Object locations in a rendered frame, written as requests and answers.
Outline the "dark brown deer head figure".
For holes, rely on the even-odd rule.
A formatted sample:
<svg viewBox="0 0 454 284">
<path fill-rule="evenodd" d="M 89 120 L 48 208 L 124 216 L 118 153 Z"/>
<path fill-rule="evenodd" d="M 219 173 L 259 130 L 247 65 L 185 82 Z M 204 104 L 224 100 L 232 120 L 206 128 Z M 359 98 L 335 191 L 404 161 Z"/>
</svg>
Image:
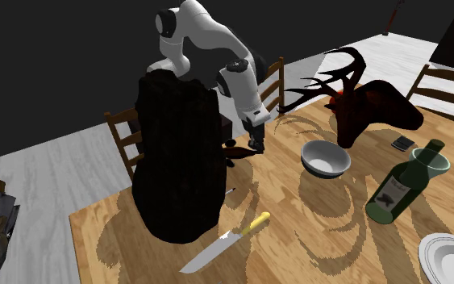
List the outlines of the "dark brown deer head figure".
<svg viewBox="0 0 454 284">
<path fill-rule="evenodd" d="M 278 107 L 279 113 L 291 111 L 319 95 L 332 97 L 334 102 L 325 107 L 335 112 L 337 144 L 342 148 L 351 148 L 371 123 L 385 123 L 411 131 L 423 125 L 423 114 L 391 83 L 373 80 L 358 85 L 366 63 L 354 47 L 337 48 L 332 52 L 347 53 L 353 57 L 353 62 L 341 69 L 326 71 L 330 78 L 325 81 L 317 78 L 306 88 L 292 88 L 291 91 L 301 97 L 289 105 Z"/>
</svg>

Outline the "white plate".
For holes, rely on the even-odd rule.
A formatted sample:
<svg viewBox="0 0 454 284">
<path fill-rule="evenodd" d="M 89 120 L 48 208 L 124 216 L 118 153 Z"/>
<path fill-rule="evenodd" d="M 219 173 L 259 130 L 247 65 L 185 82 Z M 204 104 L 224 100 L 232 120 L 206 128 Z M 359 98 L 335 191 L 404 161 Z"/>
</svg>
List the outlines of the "white plate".
<svg viewBox="0 0 454 284">
<path fill-rule="evenodd" d="M 430 284 L 454 284 L 454 235 L 432 233 L 423 237 L 418 257 Z"/>
</svg>

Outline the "small black flat box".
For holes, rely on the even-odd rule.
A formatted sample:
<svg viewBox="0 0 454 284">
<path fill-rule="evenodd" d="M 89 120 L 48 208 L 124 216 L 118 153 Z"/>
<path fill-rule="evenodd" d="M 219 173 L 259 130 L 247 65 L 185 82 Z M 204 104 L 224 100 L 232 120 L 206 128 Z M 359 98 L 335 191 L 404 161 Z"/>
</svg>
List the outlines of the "small black flat box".
<svg viewBox="0 0 454 284">
<path fill-rule="evenodd" d="M 405 136 L 399 136 L 394 142 L 391 143 L 391 145 L 402 151 L 405 152 L 407 149 L 409 149 L 412 145 L 414 144 L 413 140 L 410 140 L 409 138 Z"/>
</svg>

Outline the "dark brown pointed object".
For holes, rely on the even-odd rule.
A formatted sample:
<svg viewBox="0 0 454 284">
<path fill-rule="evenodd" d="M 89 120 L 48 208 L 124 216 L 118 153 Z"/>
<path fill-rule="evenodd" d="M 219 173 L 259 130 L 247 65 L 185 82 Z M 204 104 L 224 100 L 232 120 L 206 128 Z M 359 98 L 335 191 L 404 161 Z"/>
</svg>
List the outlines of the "dark brown pointed object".
<svg viewBox="0 0 454 284">
<path fill-rule="evenodd" d="M 225 157 L 228 159 L 243 159 L 245 157 L 251 157 L 258 154 L 256 150 L 243 147 L 226 147 L 223 148 L 223 152 Z"/>
</svg>

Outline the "yellow handled kitchen knife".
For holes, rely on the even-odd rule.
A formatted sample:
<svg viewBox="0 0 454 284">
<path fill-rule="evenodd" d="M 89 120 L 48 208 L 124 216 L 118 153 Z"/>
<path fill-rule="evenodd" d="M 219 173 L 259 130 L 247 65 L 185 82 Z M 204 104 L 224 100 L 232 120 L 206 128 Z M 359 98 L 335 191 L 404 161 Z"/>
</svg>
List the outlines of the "yellow handled kitchen knife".
<svg viewBox="0 0 454 284">
<path fill-rule="evenodd" d="M 183 266 L 179 272 L 183 274 L 191 274 L 200 270 L 203 266 L 210 263 L 218 255 L 224 252 L 226 249 L 230 248 L 235 242 L 246 236 L 250 231 L 254 230 L 256 227 L 261 225 L 265 220 L 267 220 L 271 214 L 267 211 L 264 211 L 260 214 L 259 217 L 254 219 L 247 227 L 245 227 L 240 233 L 234 233 L 233 231 L 228 231 L 221 235 L 217 240 L 212 242 L 209 246 L 203 249 L 196 257 L 189 261 L 185 266 Z"/>
</svg>

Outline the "wooden table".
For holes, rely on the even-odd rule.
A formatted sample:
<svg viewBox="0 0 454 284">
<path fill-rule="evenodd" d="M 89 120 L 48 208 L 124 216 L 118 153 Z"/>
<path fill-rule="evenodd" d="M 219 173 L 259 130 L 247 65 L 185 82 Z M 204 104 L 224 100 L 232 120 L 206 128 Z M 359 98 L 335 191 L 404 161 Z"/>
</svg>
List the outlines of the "wooden table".
<svg viewBox="0 0 454 284">
<path fill-rule="evenodd" d="M 335 140 L 335 118 L 322 102 L 284 115 L 267 127 L 265 153 L 227 171 L 219 223 L 190 244 L 152 236 L 126 189 L 69 217 L 81 284 L 429 284 L 418 259 L 420 240 L 454 234 L 454 122 L 426 112 L 408 137 L 418 146 L 436 138 L 450 170 L 434 177 L 389 225 L 364 206 L 392 167 L 407 159 L 395 149 L 402 131 L 373 124 L 349 150 L 340 177 L 307 173 L 301 147 Z M 271 216 L 191 274 L 179 270 L 228 231 L 240 233 Z"/>
</svg>

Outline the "green wine bottle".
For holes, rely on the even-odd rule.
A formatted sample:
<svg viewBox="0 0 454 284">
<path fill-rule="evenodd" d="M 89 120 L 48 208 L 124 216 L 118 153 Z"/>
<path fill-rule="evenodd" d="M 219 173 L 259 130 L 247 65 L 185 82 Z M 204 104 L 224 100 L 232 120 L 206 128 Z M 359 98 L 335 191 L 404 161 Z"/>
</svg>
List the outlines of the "green wine bottle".
<svg viewBox="0 0 454 284">
<path fill-rule="evenodd" d="M 445 143 L 432 139 L 424 148 L 440 153 Z M 365 205 L 367 216 L 380 224 L 392 223 L 426 189 L 428 177 L 408 170 L 414 161 L 395 165 Z"/>
</svg>

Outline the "grey bowl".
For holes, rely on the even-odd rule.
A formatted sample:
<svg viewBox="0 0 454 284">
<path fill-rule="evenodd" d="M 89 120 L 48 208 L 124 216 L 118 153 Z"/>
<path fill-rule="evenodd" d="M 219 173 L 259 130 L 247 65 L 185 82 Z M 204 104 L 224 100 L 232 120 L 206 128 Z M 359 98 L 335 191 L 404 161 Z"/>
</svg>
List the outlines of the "grey bowl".
<svg viewBox="0 0 454 284">
<path fill-rule="evenodd" d="M 301 148 L 304 169 L 318 178 L 337 178 L 351 166 L 351 157 L 338 144 L 326 140 L 312 140 Z"/>
</svg>

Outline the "dark robot stand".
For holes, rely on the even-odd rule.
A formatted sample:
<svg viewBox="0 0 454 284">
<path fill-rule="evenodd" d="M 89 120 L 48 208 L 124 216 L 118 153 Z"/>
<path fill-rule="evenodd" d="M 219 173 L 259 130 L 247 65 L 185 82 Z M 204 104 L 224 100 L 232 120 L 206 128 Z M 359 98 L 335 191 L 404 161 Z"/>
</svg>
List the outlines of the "dark robot stand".
<svg viewBox="0 0 454 284">
<path fill-rule="evenodd" d="M 140 78 L 135 109 L 144 152 L 133 177 L 135 205 L 156 238 L 193 242 L 218 224 L 225 199 L 217 94 L 157 69 Z"/>
</svg>

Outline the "brown wooden chair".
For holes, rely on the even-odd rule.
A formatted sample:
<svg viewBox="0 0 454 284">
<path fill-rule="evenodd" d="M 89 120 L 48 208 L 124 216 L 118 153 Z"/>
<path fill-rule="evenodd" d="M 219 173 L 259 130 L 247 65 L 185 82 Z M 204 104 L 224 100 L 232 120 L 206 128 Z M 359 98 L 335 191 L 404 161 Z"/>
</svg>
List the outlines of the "brown wooden chair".
<svg viewBox="0 0 454 284">
<path fill-rule="evenodd" d="M 454 69 L 424 65 L 406 98 L 426 111 L 454 121 Z"/>
<path fill-rule="evenodd" d="M 278 61 L 268 67 L 265 78 L 268 79 L 274 73 L 278 73 L 276 81 L 272 82 L 261 94 L 260 99 L 263 102 L 274 91 L 277 91 L 277 96 L 265 107 L 267 111 L 272 111 L 276 106 L 285 105 L 285 62 L 284 57 L 280 56 Z"/>
<path fill-rule="evenodd" d="M 110 129 L 116 148 L 119 151 L 123 165 L 132 181 L 138 161 L 144 158 L 141 131 L 130 128 L 130 123 L 138 122 L 137 111 L 135 108 L 131 108 L 114 115 L 107 111 L 104 113 L 104 118 Z M 130 147 L 137 149 L 138 153 L 132 156 L 128 155 L 127 148 Z"/>
</svg>

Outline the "pale green glass cup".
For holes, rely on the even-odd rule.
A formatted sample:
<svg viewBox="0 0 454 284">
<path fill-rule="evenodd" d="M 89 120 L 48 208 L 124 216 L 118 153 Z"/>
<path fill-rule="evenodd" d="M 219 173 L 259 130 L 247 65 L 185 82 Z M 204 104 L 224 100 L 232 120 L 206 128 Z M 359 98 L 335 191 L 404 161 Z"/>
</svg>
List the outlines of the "pale green glass cup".
<svg viewBox="0 0 454 284">
<path fill-rule="evenodd" d="M 408 170 L 414 173 L 421 173 L 429 180 L 440 174 L 446 173 L 451 163 L 439 152 L 429 148 L 415 148 L 409 156 L 409 162 L 414 161 L 413 165 L 408 167 Z"/>
</svg>

